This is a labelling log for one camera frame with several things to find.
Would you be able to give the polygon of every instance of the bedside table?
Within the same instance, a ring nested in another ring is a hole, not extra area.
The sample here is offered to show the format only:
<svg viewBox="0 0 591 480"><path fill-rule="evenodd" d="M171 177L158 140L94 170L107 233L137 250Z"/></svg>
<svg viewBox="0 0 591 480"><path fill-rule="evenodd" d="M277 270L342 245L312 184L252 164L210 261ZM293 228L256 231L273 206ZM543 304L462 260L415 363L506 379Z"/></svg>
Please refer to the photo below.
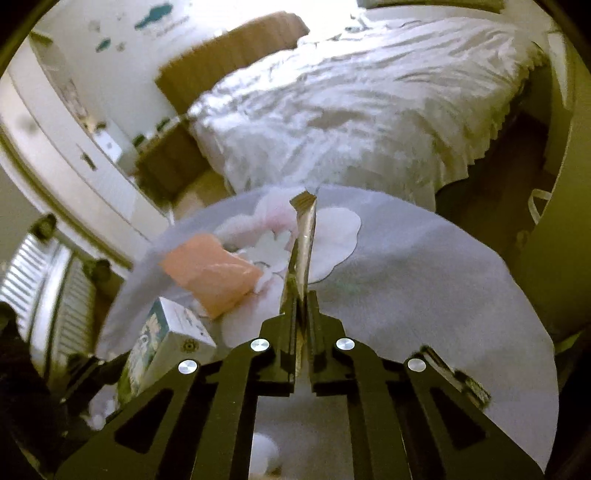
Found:
<svg viewBox="0 0 591 480"><path fill-rule="evenodd" d="M210 168L188 128L187 121L172 124L139 149L139 181L165 200L174 201Z"/></svg>

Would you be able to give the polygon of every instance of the box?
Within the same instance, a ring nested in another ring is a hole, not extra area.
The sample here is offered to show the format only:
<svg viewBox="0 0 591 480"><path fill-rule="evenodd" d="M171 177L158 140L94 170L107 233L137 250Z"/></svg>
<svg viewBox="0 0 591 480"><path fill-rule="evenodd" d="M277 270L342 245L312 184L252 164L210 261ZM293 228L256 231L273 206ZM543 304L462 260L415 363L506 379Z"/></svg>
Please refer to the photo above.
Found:
<svg viewBox="0 0 591 480"><path fill-rule="evenodd" d="M187 359L205 364L216 344L191 310L160 297L148 314L117 385L122 407Z"/></svg>

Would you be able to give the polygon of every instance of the radiator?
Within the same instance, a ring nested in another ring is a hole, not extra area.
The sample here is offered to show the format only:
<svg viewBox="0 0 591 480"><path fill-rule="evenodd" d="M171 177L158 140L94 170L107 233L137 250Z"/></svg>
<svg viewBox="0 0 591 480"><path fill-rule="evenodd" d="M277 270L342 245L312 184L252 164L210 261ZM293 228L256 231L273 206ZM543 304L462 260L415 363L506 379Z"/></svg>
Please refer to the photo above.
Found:
<svg viewBox="0 0 591 480"><path fill-rule="evenodd" d="M58 245L55 239L44 244L28 233L0 284L0 300L8 302L16 311L18 331L26 341L30 338L38 299Z"/></svg>
<svg viewBox="0 0 591 480"><path fill-rule="evenodd" d="M67 380L69 355L94 347L96 289L82 265L58 240L44 244L28 234L0 284L0 300L15 309L33 365L55 391Z"/></svg>
<svg viewBox="0 0 591 480"><path fill-rule="evenodd" d="M72 258L63 281L49 349L47 383L54 391L65 388L68 357L92 353L96 289L82 272L82 260Z"/></svg>

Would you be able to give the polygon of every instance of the pillow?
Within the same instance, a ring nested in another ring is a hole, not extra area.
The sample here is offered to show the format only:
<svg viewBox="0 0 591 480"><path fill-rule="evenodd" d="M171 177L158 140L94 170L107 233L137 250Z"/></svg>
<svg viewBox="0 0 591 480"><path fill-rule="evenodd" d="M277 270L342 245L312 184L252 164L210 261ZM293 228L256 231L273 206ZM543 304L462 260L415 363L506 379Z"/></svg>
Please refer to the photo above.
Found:
<svg viewBox="0 0 591 480"><path fill-rule="evenodd" d="M505 0L357 0L361 8L393 7L396 5L447 5L448 7L476 8L501 13Z"/></svg>

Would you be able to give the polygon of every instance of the bed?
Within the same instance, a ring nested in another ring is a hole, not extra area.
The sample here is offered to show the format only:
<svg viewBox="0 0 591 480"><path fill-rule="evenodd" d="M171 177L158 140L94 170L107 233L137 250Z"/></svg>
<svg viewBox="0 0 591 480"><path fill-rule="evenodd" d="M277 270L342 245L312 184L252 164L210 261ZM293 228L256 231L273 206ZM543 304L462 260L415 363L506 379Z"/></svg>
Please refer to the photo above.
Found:
<svg viewBox="0 0 591 480"><path fill-rule="evenodd" d="M482 14L318 36L279 12L192 48L156 83L234 192L334 183L435 210L544 61L525 32Z"/></svg>

